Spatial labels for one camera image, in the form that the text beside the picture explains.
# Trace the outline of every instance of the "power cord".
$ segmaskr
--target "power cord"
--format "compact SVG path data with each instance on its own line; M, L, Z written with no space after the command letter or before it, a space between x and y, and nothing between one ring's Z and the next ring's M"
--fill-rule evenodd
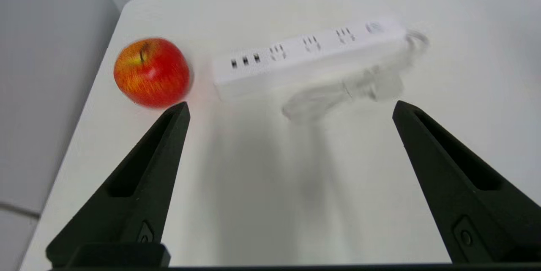
M428 38L414 30L409 30L404 39L408 47L391 59L342 82L303 90L284 104L282 113L291 121L302 123L322 118L346 100L368 97L381 101L399 96L404 89L400 73L410 68L429 47Z

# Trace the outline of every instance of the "apple stem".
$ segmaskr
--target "apple stem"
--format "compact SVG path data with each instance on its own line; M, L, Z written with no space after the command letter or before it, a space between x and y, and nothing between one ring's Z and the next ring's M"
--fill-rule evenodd
M143 58L143 53L148 51L148 44L144 44L143 47L141 47L141 50L139 51L139 57L141 57L141 63L145 62L145 59Z

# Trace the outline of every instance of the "white table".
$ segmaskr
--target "white table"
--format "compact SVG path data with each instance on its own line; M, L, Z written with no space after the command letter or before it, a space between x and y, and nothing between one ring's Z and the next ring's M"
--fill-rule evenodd
M210 60L346 21L394 14L431 39L400 97L541 203L536 0L133 0L124 7L22 265L45 248L160 111L112 69L147 36L195 70L191 122L162 242L171 265L448 262L396 132L394 101L344 105L319 124L280 113L295 86L222 103Z

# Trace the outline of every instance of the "apple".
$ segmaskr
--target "apple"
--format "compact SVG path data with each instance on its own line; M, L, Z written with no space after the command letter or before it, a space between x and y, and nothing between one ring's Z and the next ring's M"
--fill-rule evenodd
M190 86L190 70L182 52L164 38L147 38L124 48L113 74L120 91L145 107L176 104Z

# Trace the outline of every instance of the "white power strip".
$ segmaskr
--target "white power strip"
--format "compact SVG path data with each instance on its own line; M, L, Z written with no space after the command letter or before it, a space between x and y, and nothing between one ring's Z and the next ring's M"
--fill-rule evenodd
M214 84L222 99L272 88L313 76L313 66L308 63L403 40L405 36L406 29L400 23L385 18L289 38L270 47L217 57L213 61ZM333 68L318 69L317 73Z

